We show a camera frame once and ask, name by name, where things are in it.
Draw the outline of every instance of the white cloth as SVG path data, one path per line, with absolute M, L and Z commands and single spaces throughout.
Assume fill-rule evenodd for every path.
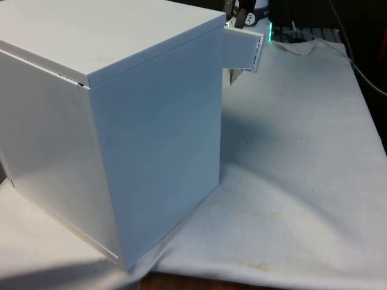
M 220 186 L 127 275 L 6 181 L 0 276 L 99 261 L 105 284 L 84 285 L 152 268 L 289 289 L 386 289 L 387 158 L 348 60 L 322 43 L 303 57 L 269 44 L 257 74 L 224 82 L 222 119 Z

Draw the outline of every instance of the wooden table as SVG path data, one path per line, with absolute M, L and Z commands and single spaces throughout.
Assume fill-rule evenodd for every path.
M 179 275 L 149 273 L 139 290 L 274 290 L 274 288 L 243 285 Z

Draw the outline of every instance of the white cabinet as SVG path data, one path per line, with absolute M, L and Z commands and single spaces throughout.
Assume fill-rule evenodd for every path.
M 0 2 L 0 158 L 130 268 L 217 185 L 225 16 L 163 0 Z

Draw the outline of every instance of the table surface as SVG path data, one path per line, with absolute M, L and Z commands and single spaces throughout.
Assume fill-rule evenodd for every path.
M 129 273 L 6 181 L 0 279 L 47 269 L 66 286 L 108 288 L 153 270 L 286 289 L 385 289 L 387 158 L 345 58 L 322 44 L 303 57 L 265 47 L 257 74 L 224 84 L 221 142 L 220 186 Z

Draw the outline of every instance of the box lid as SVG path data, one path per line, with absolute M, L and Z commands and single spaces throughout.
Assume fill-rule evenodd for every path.
M 96 86 L 225 21 L 165 0 L 3 0 L 0 50 Z

